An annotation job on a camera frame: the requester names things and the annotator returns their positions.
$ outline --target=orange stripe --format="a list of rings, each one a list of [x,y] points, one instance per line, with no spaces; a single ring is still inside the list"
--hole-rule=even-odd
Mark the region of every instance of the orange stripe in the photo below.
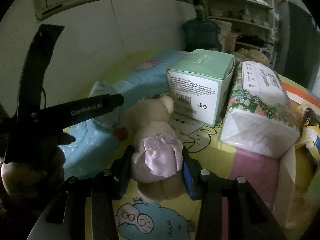
[[[308,93],[302,91],[301,89],[296,88],[286,82],[282,82],[282,84],[286,91],[289,91],[320,108],[320,102],[317,99],[315,99],[313,96],[309,95]]]

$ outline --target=black cable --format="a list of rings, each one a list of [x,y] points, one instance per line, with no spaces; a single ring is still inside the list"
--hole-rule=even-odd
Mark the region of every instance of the black cable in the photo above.
[[[42,93],[44,96],[44,108],[46,108],[47,107],[47,95],[46,95],[43,87],[41,87],[41,90],[42,90]]]

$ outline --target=teddy bear head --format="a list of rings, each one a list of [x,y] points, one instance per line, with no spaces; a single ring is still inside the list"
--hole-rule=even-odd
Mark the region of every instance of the teddy bear head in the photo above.
[[[169,96],[138,101],[122,117],[122,124],[135,134],[150,122],[168,122],[173,113],[173,100]]]

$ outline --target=floral pattern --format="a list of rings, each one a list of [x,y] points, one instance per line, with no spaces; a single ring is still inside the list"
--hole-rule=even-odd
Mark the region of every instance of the floral pattern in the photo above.
[[[231,98],[228,103],[228,111],[238,108],[251,113],[259,114],[269,119],[274,119],[283,122],[290,127],[298,129],[293,111],[290,107],[290,100],[288,97],[286,104],[281,104],[273,107],[265,104],[257,96],[252,96],[247,90],[242,87],[242,66],[237,64],[234,71],[233,87],[231,91]]]

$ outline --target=teddy bear leg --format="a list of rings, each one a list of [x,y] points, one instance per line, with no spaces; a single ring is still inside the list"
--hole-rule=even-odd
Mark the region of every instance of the teddy bear leg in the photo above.
[[[179,171],[177,174],[161,180],[161,183],[163,194],[166,199],[179,197],[186,191],[183,183],[182,171]]]
[[[149,204],[156,204],[166,199],[163,194],[161,181],[150,183],[138,182],[138,192],[141,198]]]

